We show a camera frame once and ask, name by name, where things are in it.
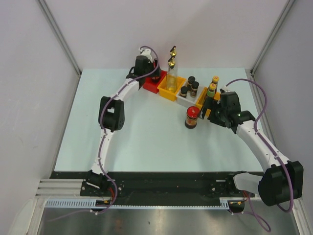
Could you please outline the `green label sauce bottle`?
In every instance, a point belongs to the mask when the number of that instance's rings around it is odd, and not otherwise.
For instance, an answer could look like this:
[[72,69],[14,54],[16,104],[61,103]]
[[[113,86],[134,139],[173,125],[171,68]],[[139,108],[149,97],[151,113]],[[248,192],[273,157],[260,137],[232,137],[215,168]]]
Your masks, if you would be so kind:
[[218,87],[219,79],[220,78],[218,76],[213,76],[213,78],[212,78],[212,83],[216,85],[215,93],[217,93],[217,87]]
[[217,85],[215,83],[211,83],[207,89],[205,105],[210,108],[212,102],[214,100],[214,96],[216,94]]

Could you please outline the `glass oil bottle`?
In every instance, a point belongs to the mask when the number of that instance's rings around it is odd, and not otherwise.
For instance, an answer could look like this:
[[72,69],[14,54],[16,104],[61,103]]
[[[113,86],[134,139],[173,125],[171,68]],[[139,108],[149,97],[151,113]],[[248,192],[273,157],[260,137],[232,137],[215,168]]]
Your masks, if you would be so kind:
[[176,55],[177,55],[177,50],[176,50],[176,46],[173,46],[172,49],[170,50],[170,55],[171,55],[171,58],[170,60],[173,60],[175,59]]
[[178,77],[178,69],[176,65],[175,59],[168,60],[168,69],[166,76],[166,89],[169,92],[175,93],[177,90],[177,77]]

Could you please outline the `red lid jar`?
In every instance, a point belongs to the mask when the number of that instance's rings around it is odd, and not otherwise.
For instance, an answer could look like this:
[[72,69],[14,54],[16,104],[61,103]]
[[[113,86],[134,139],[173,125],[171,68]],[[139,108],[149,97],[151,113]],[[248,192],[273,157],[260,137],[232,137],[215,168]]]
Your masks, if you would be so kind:
[[159,80],[160,80],[160,76],[153,76],[153,77],[151,77],[151,82],[154,83],[154,84],[158,83]]
[[200,109],[196,106],[190,106],[186,111],[185,127],[193,129],[197,126]]

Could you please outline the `black lid spice jar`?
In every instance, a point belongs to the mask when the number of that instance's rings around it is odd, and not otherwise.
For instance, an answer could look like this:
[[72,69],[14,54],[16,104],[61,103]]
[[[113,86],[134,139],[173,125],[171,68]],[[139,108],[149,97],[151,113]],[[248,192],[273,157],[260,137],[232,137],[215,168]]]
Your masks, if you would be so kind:
[[191,97],[196,97],[197,92],[198,92],[198,87],[199,87],[199,83],[197,81],[194,81],[191,84],[191,92],[190,92]]
[[187,88],[190,91],[191,87],[192,87],[192,83],[195,82],[195,77],[194,76],[190,76],[188,77],[188,81],[187,81]]
[[183,98],[187,98],[187,94],[188,94],[188,87],[187,86],[182,86],[180,89],[180,93],[179,95]]

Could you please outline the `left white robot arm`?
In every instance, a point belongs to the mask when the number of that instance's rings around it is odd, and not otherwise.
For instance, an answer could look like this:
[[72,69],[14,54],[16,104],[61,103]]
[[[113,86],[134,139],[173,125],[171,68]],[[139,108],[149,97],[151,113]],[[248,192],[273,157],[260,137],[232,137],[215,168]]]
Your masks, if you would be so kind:
[[125,101],[140,90],[147,77],[160,75],[158,58],[153,58],[151,49],[142,49],[135,59],[135,65],[126,76],[123,85],[112,96],[103,96],[100,100],[99,124],[100,144],[97,157],[86,177],[86,183],[96,195],[104,195],[108,190],[108,179],[105,174],[107,152],[113,135],[122,129],[125,123]]

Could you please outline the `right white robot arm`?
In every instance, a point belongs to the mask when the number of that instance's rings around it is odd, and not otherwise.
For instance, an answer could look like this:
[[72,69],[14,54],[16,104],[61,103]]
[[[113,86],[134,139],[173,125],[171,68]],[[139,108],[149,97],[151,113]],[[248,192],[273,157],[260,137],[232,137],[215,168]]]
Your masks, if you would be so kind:
[[258,128],[256,118],[250,111],[243,111],[236,92],[224,92],[219,100],[207,97],[200,117],[206,111],[208,120],[221,127],[229,128],[252,151],[264,172],[263,176],[246,171],[230,175],[225,184],[230,196],[238,196],[243,190],[257,194],[267,206],[292,203],[302,197],[304,168],[299,161],[290,161]]

